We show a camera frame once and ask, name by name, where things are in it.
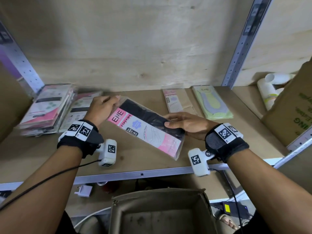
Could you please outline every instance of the person's right hand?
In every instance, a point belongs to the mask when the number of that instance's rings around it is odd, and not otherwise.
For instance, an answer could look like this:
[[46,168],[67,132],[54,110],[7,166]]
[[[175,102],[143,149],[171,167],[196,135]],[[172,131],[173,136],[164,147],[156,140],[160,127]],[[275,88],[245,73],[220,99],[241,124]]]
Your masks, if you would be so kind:
[[173,120],[165,122],[165,127],[171,129],[182,128],[188,136],[198,140],[205,140],[206,134],[219,124],[187,112],[170,113],[164,117]]

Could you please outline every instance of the yellow label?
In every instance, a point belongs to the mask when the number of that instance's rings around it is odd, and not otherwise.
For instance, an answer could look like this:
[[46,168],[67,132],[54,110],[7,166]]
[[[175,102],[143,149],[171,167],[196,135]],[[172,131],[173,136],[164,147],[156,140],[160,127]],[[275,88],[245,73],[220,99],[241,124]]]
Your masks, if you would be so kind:
[[228,212],[228,213],[231,212],[231,211],[230,211],[230,206],[229,206],[228,204],[225,204],[224,207],[225,207],[225,211],[226,211],[226,212]]

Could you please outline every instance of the person's left hand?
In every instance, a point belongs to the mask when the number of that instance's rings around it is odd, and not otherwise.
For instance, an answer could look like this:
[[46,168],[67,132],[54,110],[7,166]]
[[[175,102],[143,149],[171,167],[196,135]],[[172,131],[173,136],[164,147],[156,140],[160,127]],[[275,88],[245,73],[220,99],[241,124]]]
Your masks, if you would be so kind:
[[99,96],[93,98],[91,105],[84,119],[92,122],[99,128],[99,125],[110,115],[113,105],[117,103],[120,96]]

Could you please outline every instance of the plywood wall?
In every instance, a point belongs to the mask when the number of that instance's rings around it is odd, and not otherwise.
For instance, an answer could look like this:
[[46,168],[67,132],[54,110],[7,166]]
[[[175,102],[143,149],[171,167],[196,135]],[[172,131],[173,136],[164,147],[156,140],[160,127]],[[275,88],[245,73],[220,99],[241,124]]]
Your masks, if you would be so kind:
[[0,63],[0,142],[24,116],[31,99]]
[[274,0],[235,86],[269,72],[292,73],[312,56],[312,0]]
[[221,85],[253,0],[0,0],[46,84]]

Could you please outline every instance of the sock package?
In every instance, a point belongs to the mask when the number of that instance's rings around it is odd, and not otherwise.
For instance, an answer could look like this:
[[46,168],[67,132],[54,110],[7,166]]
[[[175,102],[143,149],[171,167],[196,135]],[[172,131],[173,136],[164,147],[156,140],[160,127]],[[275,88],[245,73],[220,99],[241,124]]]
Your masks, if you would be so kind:
[[185,131],[181,128],[166,128],[164,123],[169,120],[148,108],[127,97],[121,97],[108,121],[160,149],[175,160],[178,159]]

